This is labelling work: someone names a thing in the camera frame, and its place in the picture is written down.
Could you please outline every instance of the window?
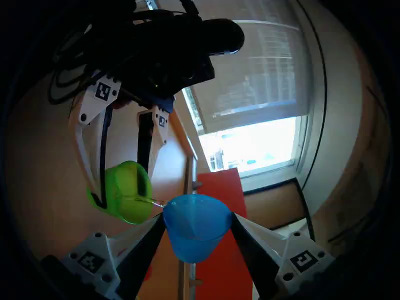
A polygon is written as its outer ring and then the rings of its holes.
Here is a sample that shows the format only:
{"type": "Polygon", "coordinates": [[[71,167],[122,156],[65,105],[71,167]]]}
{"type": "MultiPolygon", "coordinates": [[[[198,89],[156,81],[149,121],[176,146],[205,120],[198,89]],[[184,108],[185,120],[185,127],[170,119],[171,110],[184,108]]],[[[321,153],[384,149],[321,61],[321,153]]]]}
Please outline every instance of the window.
{"type": "Polygon", "coordinates": [[[237,168],[241,178],[296,166],[303,148],[307,117],[289,117],[204,133],[190,88],[183,90],[212,172],[237,168]]]}
{"type": "MultiPolygon", "coordinates": [[[[203,19],[234,20],[245,35],[238,53],[210,58],[213,80],[182,90],[188,107],[182,111],[200,141],[196,151],[213,172],[237,168],[244,190],[294,177],[302,165],[312,73],[289,2],[194,2],[203,19]]],[[[171,1],[161,6],[180,10],[171,1]]]]}

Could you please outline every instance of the bright window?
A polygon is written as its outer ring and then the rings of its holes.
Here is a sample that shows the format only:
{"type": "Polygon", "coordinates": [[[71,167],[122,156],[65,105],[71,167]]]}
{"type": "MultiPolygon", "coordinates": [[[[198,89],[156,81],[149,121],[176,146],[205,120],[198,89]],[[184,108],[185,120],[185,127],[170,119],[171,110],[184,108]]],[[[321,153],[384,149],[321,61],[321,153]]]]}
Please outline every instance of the bright window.
{"type": "Polygon", "coordinates": [[[293,166],[303,148],[307,117],[289,117],[204,134],[189,88],[183,89],[212,172],[237,168],[241,178],[293,166]]]}

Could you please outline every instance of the windowsill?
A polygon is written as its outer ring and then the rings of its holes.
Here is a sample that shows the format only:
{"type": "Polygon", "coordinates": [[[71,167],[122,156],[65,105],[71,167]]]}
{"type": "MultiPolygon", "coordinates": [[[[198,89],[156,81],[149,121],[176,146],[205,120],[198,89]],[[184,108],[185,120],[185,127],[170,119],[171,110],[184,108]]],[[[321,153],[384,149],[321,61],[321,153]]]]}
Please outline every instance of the windowsill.
{"type": "Polygon", "coordinates": [[[260,173],[257,175],[243,177],[240,179],[243,192],[268,187],[293,179],[297,176],[295,165],[283,167],[280,169],[260,173]]]}

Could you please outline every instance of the white wall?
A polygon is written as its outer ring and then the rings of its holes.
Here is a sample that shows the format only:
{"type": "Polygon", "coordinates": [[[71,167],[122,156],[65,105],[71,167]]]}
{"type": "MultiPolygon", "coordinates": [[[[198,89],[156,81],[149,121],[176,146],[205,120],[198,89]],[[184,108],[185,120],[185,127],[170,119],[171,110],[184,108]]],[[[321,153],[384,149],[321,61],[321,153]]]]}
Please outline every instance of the white wall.
{"type": "MultiPolygon", "coordinates": [[[[326,117],[314,166],[303,193],[311,214],[338,184],[352,154],[358,136],[362,114],[363,86],[359,64],[353,48],[354,41],[339,21],[317,1],[300,1],[311,18],[319,36],[326,65],[326,117]]],[[[304,154],[304,165],[298,175],[303,185],[317,148],[324,102],[324,77],[321,56],[315,35],[304,12],[296,1],[291,1],[304,31],[314,68],[315,110],[309,147],[304,154]]]]}

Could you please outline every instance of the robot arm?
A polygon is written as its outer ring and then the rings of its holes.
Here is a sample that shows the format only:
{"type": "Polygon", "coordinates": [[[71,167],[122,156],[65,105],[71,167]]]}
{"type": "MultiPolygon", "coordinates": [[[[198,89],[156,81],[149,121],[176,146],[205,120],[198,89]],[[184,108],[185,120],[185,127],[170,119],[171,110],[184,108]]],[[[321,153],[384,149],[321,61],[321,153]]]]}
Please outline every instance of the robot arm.
{"type": "MultiPolygon", "coordinates": [[[[165,228],[161,213],[115,237],[93,233],[61,262],[53,257],[47,271],[53,273],[54,264],[62,264],[67,274],[75,275],[80,284],[91,286],[106,299],[134,299],[165,228]]],[[[263,300],[278,292],[295,294],[334,261],[299,231],[282,236],[235,213],[230,229],[263,300]]]]}
{"type": "MultiPolygon", "coordinates": [[[[101,77],[77,96],[69,118],[72,142],[86,184],[97,206],[106,209],[105,161],[108,128],[113,113],[113,103],[121,90],[121,82],[114,78],[101,77]],[[95,128],[95,153],[88,155],[83,131],[95,128]]],[[[160,149],[167,143],[169,113],[157,105],[142,111],[137,116],[139,127],[137,162],[153,175],[160,149]]]]}

